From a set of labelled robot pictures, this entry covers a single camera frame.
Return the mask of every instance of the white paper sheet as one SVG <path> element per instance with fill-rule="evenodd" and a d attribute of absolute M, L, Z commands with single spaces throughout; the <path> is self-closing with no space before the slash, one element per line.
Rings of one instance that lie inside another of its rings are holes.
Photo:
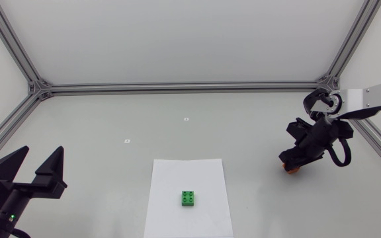
<path fill-rule="evenodd" d="M 181 192 L 194 191 L 194 206 Z M 153 162 L 145 238 L 232 238 L 221 159 Z"/>

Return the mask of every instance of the cable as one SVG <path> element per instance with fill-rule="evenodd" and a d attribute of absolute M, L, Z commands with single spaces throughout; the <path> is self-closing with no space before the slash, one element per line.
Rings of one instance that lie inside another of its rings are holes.
<path fill-rule="evenodd" d="M 339 138 L 339 141 L 341 142 L 341 144 L 343 146 L 343 151 L 345 152 L 345 160 L 343 163 L 339 160 L 339 158 L 337 158 L 336 152 L 332 148 L 331 145 L 327 145 L 326 150 L 328 150 L 328 152 L 331 156 L 331 160 L 333 160 L 335 165 L 337 165 L 339 167 L 344 167 L 344 166 L 347 166 L 351 163 L 351 159 L 352 159 L 351 158 L 351 148 L 349 148 L 348 142 L 345 138 Z"/>

